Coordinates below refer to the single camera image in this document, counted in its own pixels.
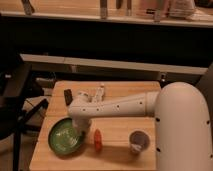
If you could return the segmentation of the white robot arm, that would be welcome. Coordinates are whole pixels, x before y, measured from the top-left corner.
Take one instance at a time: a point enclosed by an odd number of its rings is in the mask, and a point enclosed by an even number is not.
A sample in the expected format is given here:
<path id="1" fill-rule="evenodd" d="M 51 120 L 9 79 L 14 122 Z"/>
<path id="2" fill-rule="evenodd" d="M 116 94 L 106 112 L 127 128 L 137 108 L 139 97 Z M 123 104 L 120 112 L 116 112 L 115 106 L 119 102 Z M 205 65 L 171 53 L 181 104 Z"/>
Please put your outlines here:
<path id="1" fill-rule="evenodd" d="M 213 171 L 213 140 L 208 105 L 193 85 L 174 82 L 159 91 L 90 102 L 80 92 L 69 105 L 74 128 L 88 130 L 90 120 L 147 117 L 155 122 L 157 171 Z"/>

